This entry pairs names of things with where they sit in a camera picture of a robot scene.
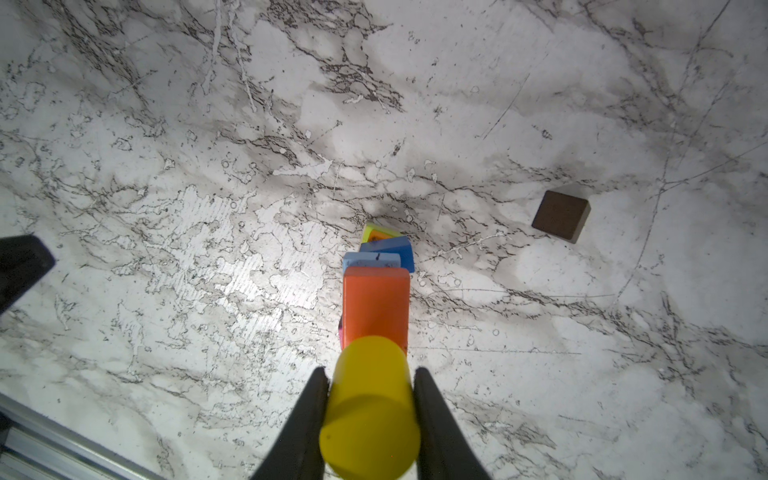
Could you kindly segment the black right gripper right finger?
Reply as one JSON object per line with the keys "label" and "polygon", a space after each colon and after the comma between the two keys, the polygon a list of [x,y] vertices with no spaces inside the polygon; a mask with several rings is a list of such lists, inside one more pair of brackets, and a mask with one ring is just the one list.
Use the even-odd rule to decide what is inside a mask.
{"label": "black right gripper right finger", "polygon": [[413,387],[421,430],[418,478],[489,480],[490,476],[470,448],[428,369],[416,369]]}

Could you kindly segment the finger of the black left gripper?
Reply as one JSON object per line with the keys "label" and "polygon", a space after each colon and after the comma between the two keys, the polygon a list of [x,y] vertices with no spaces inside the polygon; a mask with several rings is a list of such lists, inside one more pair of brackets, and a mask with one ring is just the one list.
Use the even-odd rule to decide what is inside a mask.
{"label": "finger of the black left gripper", "polygon": [[1,313],[54,268],[56,260],[34,235],[1,239]]}

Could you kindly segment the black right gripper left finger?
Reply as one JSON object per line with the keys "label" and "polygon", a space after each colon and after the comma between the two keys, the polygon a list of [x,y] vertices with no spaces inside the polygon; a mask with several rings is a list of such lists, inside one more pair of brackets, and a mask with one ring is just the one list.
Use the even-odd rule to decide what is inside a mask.
{"label": "black right gripper left finger", "polygon": [[325,418],[329,380],[316,368],[269,453],[251,479],[323,479],[325,462],[319,446]]}

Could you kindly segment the yellow cylinder wood block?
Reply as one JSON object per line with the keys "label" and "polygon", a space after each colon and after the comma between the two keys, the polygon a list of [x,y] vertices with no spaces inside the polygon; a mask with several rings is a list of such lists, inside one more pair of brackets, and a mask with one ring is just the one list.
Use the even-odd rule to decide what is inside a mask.
{"label": "yellow cylinder wood block", "polygon": [[343,479],[398,479],[420,443],[403,350],[381,336],[350,343],[336,363],[319,434],[324,461]]}

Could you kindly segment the red-orange wood block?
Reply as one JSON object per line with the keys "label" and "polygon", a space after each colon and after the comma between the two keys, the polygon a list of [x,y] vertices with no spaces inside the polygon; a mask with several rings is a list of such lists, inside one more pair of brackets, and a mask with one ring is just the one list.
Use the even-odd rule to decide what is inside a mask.
{"label": "red-orange wood block", "polygon": [[408,349],[410,273],[404,268],[350,267],[343,276],[344,348],[365,336]]}

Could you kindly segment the light blue wood block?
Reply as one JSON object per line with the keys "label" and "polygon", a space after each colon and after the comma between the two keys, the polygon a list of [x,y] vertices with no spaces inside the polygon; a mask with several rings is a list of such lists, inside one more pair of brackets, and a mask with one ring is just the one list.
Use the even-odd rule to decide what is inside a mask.
{"label": "light blue wood block", "polygon": [[342,272],[350,267],[400,268],[401,258],[389,252],[347,252],[342,259]]}

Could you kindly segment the blue number wood cube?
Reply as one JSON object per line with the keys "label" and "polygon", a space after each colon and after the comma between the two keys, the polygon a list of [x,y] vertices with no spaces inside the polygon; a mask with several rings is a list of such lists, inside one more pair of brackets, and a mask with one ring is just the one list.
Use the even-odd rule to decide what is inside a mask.
{"label": "blue number wood cube", "polygon": [[409,273],[415,272],[413,247],[406,236],[362,243],[359,251],[397,254],[400,257],[401,267],[406,269]]}

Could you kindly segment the orange wood block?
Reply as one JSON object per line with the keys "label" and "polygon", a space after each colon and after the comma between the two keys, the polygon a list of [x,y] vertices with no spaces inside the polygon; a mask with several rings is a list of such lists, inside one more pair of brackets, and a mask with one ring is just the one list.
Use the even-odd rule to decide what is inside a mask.
{"label": "orange wood block", "polygon": [[390,235],[382,234],[381,232],[374,231],[368,237],[368,242],[381,241],[391,239]]}

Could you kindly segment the lime green wood cube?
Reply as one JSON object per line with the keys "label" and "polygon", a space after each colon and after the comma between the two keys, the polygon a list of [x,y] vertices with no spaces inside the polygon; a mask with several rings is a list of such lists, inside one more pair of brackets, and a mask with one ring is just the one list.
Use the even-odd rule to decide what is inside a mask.
{"label": "lime green wood cube", "polygon": [[382,234],[390,235],[391,239],[402,236],[402,233],[400,233],[400,232],[398,232],[396,230],[393,230],[393,229],[390,229],[390,228],[387,228],[387,227],[383,227],[383,226],[380,226],[380,225],[376,225],[374,223],[367,223],[365,225],[365,227],[364,227],[364,230],[363,230],[363,235],[362,235],[361,242],[362,243],[369,243],[368,242],[368,237],[374,231],[378,231],[378,232],[381,232]]}

